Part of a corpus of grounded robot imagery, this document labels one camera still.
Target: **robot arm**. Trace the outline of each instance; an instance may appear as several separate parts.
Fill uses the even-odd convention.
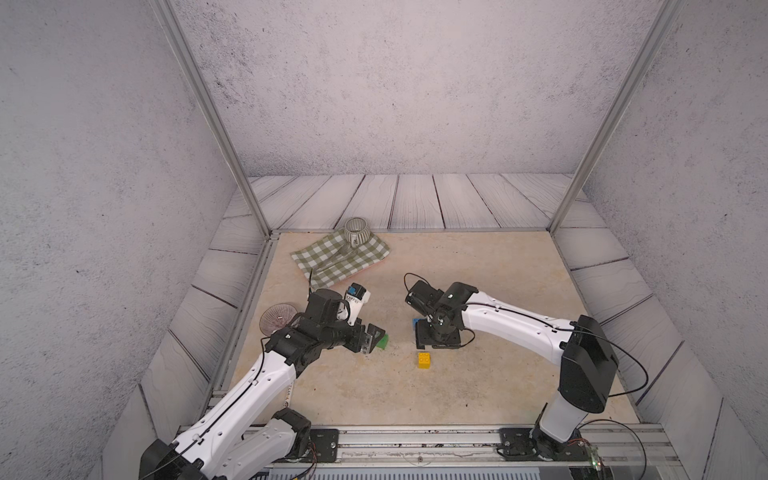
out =
[[[420,349],[459,348],[458,332],[472,329],[500,336],[560,366],[558,391],[531,430],[539,455],[553,458],[574,438],[588,413],[605,410],[618,360],[594,319],[583,315],[577,322],[553,319],[458,282],[442,292],[420,280],[406,302],[425,317],[415,326]]]
[[[350,289],[365,292],[357,284]],[[277,412],[247,440],[241,440],[242,435],[322,350],[344,346],[369,353],[384,336],[384,330],[373,324],[366,328],[357,319],[363,303],[363,295],[358,296],[359,306],[353,310],[349,300],[332,290],[311,293],[306,312],[270,336],[264,353],[218,404],[171,444],[158,439],[144,451],[139,478],[247,480],[277,459],[304,455],[311,423],[291,409]]]

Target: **checkered cloth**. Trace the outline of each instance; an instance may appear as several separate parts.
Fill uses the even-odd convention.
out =
[[[309,279],[311,270],[318,265],[322,266],[326,260],[334,257],[344,245],[346,245],[344,229],[340,229],[325,235],[303,250],[291,253],[290,256],[304,272],[304,276]],[[384,260],[387,255],[389,255],[389,246],[375,234],[372,234],[371,239],[357,247],[355,253],[350,257],[334,264],[327,264],[323,266],[323,270],[314,270],[312,272],[312,288],[331,286],[374,263]]]

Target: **white wall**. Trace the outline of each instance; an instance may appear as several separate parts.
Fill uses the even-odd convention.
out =
[[[768,452],[768,3],[690,0],[585,188]]]
[[[146,0],[0,2],[0,472],[84,478],[235,186]]]
[[[175,0],[249,175],[572,172],[660,0]]]

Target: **yellow block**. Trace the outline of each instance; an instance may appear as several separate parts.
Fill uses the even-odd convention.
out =
[[[428,353],[420,353],[419,354],[419,368],[420,369],[428,369],[429,368],[429,354]]]

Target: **table surface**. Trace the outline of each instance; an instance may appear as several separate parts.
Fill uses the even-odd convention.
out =
[[[261,353],[259,318],[277,303],[306,306],[307,281],[290,258],[322,233],[283,233],[247,326],[232,383]],[[559,369],[530,350],[477,332],[459,350],[429,349],[432,365],[418,368],[412,329],[417,312],[404,299],[405,272],[417,273],[442,290],[455,281],[478,287],[494,298],[547,316],[577,319],[584,305],[547,232],[381,233],[391,248],[384,261],[334,285],[342,293],[351,282],[371,292],[362,308],[364,323],[389,334],[386,349],[369,355],[344,348],[323,351],[298,378],[291,408],[315,425],[532,424],[558,386]],[[409,285],[415,282],[409,276]],[[468,340],[470,333],[463,332]],[[611,392],[621,392],[618,377]],[[273,403],[280,407],[281,399]],[[273,412],[265,412],[269,418]],[[626,396],[610,399],[609,418],[637,423]]]

